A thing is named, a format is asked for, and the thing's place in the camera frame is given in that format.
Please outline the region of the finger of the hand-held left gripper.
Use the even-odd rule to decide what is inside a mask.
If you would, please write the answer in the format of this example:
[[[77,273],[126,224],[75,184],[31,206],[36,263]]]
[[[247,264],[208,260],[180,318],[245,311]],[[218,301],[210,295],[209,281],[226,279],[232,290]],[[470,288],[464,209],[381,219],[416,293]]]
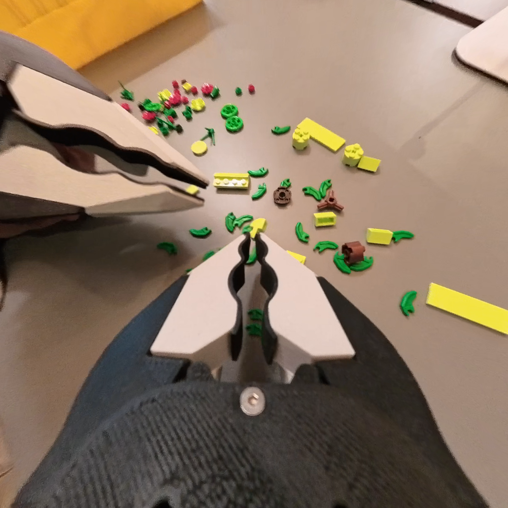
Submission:
[[[1,221],[83,213],[93,217],[179,212],[204,206],[202,197],[174,186],[156,170],[128,164],[99,149],[82,154],[91,172],[70,165],[56,148],[16,115],[1,122]]]
[[[151,167],[209,185],[192,162],[62,60],[1,31],[1,126],[10,115],[53,145],[89,147],[123,170]]]

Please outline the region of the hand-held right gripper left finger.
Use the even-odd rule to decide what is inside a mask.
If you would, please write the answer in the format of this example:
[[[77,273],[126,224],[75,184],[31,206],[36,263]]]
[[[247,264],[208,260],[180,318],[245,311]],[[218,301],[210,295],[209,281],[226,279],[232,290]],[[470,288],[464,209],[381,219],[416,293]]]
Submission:
[[[245,283],[251,238],[241,234],[191,270],[162,324],[150,353],[154,357],[203,363],[214,378],[238,359],[243,310],[238,297]]]

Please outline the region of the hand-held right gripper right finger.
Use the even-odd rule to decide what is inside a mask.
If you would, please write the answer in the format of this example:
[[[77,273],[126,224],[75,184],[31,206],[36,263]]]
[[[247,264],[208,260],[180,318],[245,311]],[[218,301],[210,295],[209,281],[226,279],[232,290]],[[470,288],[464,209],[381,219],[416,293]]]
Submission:
[[[316,274],[265,233],[255,237],[264,304],[262,347],[289,384],[302,365],[350,360],[355,350]]]

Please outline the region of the yellow cushion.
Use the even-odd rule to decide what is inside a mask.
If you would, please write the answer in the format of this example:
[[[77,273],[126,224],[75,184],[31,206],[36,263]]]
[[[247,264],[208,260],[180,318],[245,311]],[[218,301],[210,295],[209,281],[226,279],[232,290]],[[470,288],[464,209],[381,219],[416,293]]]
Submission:
[[[202,1],[1,1],[1,31],[79,69]]]

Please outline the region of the brown trunk piece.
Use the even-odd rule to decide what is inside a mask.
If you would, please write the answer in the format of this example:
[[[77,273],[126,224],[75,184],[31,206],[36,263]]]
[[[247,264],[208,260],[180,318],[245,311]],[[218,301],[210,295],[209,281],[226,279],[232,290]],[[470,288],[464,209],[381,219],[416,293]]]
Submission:
[[[359,241],[346,242],[341,246],[341,254],[347,265],[353,265],[365,260],[365,246]]]

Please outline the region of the scattered green leaf pieces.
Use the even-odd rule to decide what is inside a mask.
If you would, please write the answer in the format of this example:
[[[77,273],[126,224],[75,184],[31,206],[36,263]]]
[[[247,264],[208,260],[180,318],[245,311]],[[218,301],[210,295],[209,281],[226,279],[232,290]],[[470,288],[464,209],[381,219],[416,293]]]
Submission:
[[[289,179],[284,180],[282,183],[283,183],[283,185],[282,185],[283,187],[288,187],[290,185]],[[324,196],[323,192],[325,190],[328,191],[329,189],[331,189],[331,185],[332,185],[332,182],[330,179],[328,179],[328,180],[323,181],[321,183],[321,187],[320,187],[319,191],[317,191],[313,187],[304,187],[303,191],[306,195],[312,195],[314,197],[319,198],[319,197]],[[259,190],[259,192],[252,196],[253,199],[254,198],[257,199],[265,193],[266,185],[264,183],[260,184],[258,186],[258,190]],[[236,217],[234,215],[234,213],[231,212],[225,218],[225,226],[226,226],[227,230],[232,233],[235,231],[235,228],[240,228],[248,221],[250,221],[250,222],[253,221],[251,215],[243,215],[241,217]],[[243,227],[242,233],[250,233],[250,229],[251,229],[250,224],[248,224]],[[201,228],[200,230],[190,229],[189,232],[192,236],[194,236],[196,238],[205,238],[206,236],[208,236],[209,234],[212,233],[211,229],[208,227]],[[296,224],[295,232],[296,232],[296,235],[300,241],[302,241],[304,243],[308,243],[309,235],[305,231],[303,231],[301,222],[298,222]],[[400,230],[400,231],[393,232],[392,240],[395,243],[397,243],[401,239],[410,239],[413,237],[414,237],[413,233]],[[168,253],[176,253],[176,247],[173,244],[168,243],[168,242],[162,242],[162,243],[158,244],[157,248],[166,250],[166,251],[168,251]],[[335,266],[342,273],[345,273],[345,274],[351,274],[352,271],[355,271],[355,272],[364,271],[364,270],[370,268],[373,264],[373,257],[365,257],[365,260],[363,262],[353,264],[353,265],[347,265],[344,261],[343,255],[341,254],[341,252],[338,251],[338,248],[339,248],[339,245],[337,243],[335,243],[333,241],[326,240],[326,241],[318,242],[314,246],[313,250],[315,251],[317,249],[319,251],[319,253],[322,253],[325,250],[336,251],[334,254],[334,257],[333,257],[333,262],[334,262]],[[203,261],[210,258],[214,254],[215,254],[214,251],[208,252],[203,257]],[[246,263],[248,265],[250,265],[250,264],[253,264],[256,260],[257,260],[257,250],[256,250],[256,247],[254,247],[253,251],[251,252]],[[400,302],[400,309],[405,316],[408,316],[409,313],[414,313],[414,311],[415,311],[414,300],[416,299],[416,296],[417,296],[416,291],[409,291],[403,295],[402,300]],[[261,335],[262,335],[261,319],[264,316],[263,311],[255,308],[255,309],[249,310],[248,314],[249,314],[251,320],[254,321],[253,323],[250,323],[246,326],[248,333],[250,335],[261,337]]]

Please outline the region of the brown three-prong piece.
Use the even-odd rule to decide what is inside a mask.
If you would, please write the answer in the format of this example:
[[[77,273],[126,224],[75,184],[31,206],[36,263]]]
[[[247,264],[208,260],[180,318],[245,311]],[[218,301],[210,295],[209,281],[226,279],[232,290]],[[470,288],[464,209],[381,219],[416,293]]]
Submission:
[[[344,210],[344,206],[338,202],[335,191],[331,188],[327,191],[324,199],[317,205],[317,209],[319,211],[333,209],[342,212]]]

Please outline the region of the scattered red flower pieces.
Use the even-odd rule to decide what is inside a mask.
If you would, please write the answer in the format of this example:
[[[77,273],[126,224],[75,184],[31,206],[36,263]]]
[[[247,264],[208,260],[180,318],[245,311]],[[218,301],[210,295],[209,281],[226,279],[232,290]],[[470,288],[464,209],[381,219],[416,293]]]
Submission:
[[[170,90],[173,89],[174,87],[174,82],[179,82],[179,86],[181,87],[181,81],[178,81],[178,80],[173,80],[172,83],[171,83],[171,86],[172,88]],[[216,100],[220,97],[220,89],[218,86],[216,85],[213,85],[211,83],[207,83],[205,82],[204,84],[201,85],[200,88],[198,88],[197,86],[195,86],[197,89],[198,89],[198,96],[202,97],[203,99],[205,98],[208,98],[210,100]],[[130,104],[129,103],[133,103],[134,101],[126,101],[124,100],[123,103],[121,103],[121,106],[126,110],[126,111],[130,111]]]

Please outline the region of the lime brick with side studs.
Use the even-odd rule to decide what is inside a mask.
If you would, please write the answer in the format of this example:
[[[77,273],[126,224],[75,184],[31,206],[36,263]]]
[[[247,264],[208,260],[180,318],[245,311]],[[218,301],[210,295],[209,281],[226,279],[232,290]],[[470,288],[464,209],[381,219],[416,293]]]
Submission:
[[[251,176],[248,173],[214,173],[213,186],[215,188],[248,189]]]

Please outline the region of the long lime tile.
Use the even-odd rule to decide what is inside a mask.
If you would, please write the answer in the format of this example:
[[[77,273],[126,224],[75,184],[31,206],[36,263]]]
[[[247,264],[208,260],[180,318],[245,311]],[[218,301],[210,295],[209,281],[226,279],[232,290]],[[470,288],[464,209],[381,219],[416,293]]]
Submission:
[[[346,143],[346,140],[343,137],[335,134],[333,131],[327,129],[321,124],[316,123],[310,118],[303,119],[297,125],[297,128],[307,131],[312,140],[332,151],[333,153],[338,152],[339,149],[342,148]]]
[[[507,335],[507,309],[430,283],[426,304]]]

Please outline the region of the white rounded board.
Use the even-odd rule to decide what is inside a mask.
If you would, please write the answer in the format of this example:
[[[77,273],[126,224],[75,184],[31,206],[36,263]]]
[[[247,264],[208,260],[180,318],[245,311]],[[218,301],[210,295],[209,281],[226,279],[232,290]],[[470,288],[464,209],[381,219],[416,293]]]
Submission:
[[[468,67],[507,84],[507,7],[464,35],[455,54]]]

